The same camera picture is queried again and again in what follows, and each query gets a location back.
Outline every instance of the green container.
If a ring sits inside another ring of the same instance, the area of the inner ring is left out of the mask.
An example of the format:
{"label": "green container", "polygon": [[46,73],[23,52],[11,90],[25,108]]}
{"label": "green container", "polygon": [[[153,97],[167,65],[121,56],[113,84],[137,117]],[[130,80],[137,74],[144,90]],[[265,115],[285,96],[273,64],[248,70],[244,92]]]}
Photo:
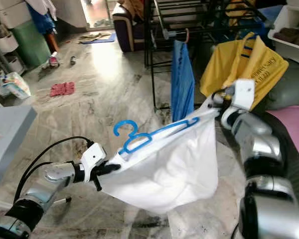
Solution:
{"label": "green container", "polygon": [[27,21],[12,29],[19,47],[17,52],[29,67],[43,64],[51,55],[48,45],[33,21]]}

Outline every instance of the doorway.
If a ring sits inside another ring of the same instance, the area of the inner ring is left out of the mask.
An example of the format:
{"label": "doorway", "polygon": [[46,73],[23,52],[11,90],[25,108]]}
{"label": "doorway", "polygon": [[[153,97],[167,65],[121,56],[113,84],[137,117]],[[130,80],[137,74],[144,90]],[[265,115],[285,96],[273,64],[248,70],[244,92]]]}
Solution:
{"label": "doorway", "polygon": [[116,0],[81,0],[88,31],[113,29]]}

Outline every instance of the gray table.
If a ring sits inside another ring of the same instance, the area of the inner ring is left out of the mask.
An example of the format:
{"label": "gray table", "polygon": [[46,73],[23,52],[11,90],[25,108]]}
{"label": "gray table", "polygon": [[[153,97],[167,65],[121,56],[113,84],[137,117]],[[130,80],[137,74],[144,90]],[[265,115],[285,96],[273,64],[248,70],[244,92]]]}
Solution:
{"label": "gray table", "polygon": [[31,106],[0,108],[0,181],[35,116]]}

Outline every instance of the red cloth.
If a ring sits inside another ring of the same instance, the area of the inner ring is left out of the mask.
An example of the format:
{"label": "red cloth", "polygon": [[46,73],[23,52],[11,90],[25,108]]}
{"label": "red cloth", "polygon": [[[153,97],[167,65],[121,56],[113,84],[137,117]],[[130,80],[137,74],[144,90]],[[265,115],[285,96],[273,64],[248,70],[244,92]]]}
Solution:
{"label": "red cloth", "polygon": [[74,82],[55,84],[51,87],[50,96],[70,95],[74,93]]}

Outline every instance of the blue towel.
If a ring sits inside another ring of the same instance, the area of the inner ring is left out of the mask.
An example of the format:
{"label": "blue towel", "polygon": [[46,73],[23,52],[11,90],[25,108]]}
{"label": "blue towel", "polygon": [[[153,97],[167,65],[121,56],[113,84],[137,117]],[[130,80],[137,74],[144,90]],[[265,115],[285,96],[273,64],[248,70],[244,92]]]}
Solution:
{"label": "blue towel", "polygon": [[173,122],[194,111],[195,79],[186,43],[174,41],[171,72],[171,109]]}

